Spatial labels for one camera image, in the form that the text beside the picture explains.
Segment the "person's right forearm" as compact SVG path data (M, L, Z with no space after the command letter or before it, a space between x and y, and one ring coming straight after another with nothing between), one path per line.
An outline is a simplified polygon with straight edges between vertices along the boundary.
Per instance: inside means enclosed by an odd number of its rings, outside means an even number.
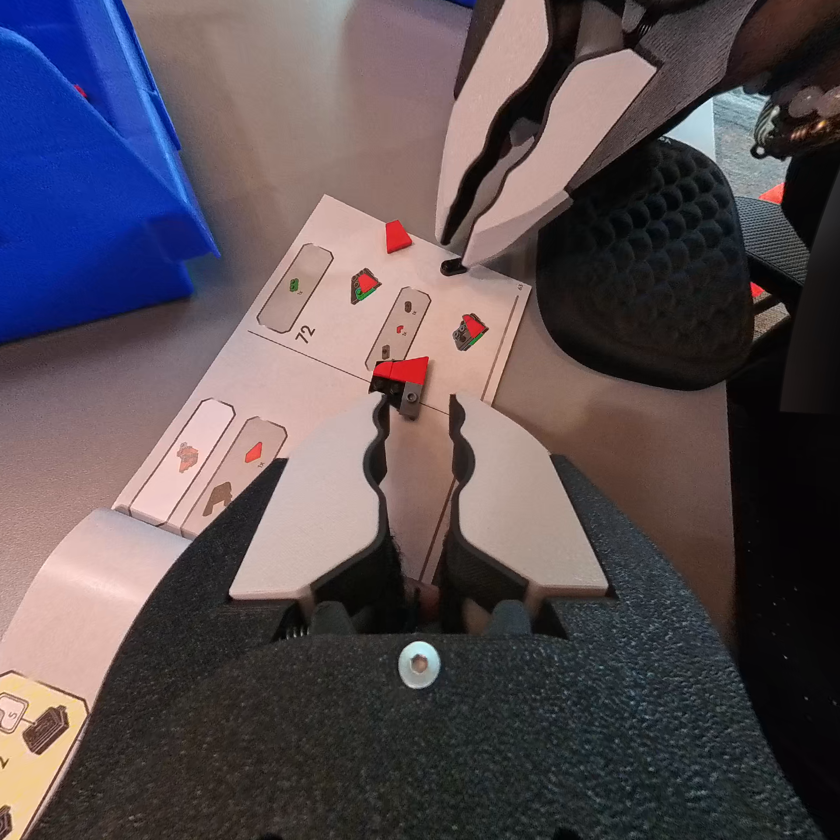
M839 407L839 145L794 157L782 211L809 250L793 315L780 407L837 415Z

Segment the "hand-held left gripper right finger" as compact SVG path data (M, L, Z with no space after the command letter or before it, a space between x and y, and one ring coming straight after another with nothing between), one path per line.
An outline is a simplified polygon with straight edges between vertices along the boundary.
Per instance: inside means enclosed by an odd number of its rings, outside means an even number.
M549 450L466 392L450 396L449 436L442 582L472 601L604 596L606 575Z

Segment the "person's right hand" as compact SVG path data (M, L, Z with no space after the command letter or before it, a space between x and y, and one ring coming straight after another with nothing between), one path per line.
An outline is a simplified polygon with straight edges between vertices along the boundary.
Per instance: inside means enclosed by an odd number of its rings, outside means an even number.
M838 25L838 1L766 1L744 19L721 90L751 82L792 55L814 34Z

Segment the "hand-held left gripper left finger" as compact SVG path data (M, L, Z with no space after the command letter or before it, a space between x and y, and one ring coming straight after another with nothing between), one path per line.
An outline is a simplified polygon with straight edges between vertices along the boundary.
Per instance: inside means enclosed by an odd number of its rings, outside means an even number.
M381 488L390 411L384 395L365 395L291 452L230 585L233 601L402 600Z

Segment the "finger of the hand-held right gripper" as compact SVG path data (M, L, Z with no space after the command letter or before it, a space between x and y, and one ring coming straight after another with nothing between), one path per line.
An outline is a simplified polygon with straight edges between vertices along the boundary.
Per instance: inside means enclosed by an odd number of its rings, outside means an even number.
M550 52L549 2L507 1L480 45L450 114L437 189L435 235L449 245L481 183L498 162L503 139Z
M462 257L466 266L498 256L560 210L573 176L656 71L631 49L573 65L553 95L537 139L476 218Z

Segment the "person's torso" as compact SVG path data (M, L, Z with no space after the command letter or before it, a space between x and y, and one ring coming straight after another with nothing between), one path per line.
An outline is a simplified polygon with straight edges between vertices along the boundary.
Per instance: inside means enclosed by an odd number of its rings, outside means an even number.
M727 387L743 681L782 771L839 838L838 418Z

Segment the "orange and black office chair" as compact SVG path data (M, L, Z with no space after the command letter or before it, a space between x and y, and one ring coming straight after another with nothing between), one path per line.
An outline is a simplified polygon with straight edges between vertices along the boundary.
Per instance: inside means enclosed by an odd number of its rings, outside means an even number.
M735 201L747 255L756 343L791 318L805 284L810 253L780 204L746 196L736 196Z

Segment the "black and red brick assembly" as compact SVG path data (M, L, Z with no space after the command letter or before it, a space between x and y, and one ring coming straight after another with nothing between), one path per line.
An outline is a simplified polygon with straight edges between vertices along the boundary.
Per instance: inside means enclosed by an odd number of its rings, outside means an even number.
M369 393L380 393L405 419L415 421L420 412L429 359L393 360L390 381L372 380Z

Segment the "blue bin with divider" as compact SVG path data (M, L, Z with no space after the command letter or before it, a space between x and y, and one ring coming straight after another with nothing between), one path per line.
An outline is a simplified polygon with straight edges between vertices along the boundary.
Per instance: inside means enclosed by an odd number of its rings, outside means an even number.
M186 298L205 255L219 250L123 2L2 1L1 341Z

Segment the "white building instruction booklet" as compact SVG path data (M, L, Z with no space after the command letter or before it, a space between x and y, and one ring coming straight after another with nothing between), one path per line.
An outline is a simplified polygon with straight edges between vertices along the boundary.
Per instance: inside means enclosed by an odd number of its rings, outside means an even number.
M430 583L454 479L452 393L492 404L530 287L330 196L316 206L193 394L111 508L88 514L30 585L2 642L2 838L23 838L81 740L119 646L202 531L322 422L368 392L375 366L428 358L418 419L387 441L391 534Z

